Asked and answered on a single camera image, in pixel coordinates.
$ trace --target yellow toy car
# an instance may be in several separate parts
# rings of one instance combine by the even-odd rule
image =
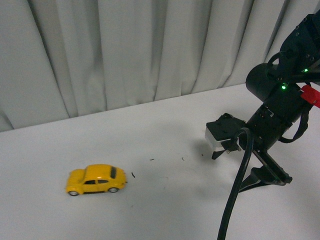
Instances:
[[[65,191],[71,196],[108,191],[116,193],[126,183],[126,174],[122,169],[107,164],[93,164],[70,172]]]

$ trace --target black strap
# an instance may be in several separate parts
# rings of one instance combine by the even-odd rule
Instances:
[[[295,135],[293,136],[293,139],[288,139],[285,137],[280,137],[279,141],[285,144],[289,144],[300,138],[304,132],[308,128],[308,120],[309,120],[309,111],[310,111],[309,106],[305,106],[304,109],[302,110],[301,117],[300,117],[300,124],[298,127],[298,130],[296,131]]]

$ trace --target curtain fold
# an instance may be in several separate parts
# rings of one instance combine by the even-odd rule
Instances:
[[[319,0],[0,1],[0,131],[245,82]]]

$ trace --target table surface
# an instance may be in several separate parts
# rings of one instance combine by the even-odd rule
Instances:
[[[244,152],[212,160],[206,123],[261,104],[242,84],[0,133],[0,239],[217,239]],[[240,193],[228,240],[320,239],[319,120],[314,107],[300,139],[270,149],[293,181]],[[71,170],[97,163],[124,169],[127,186],[65,193]]]

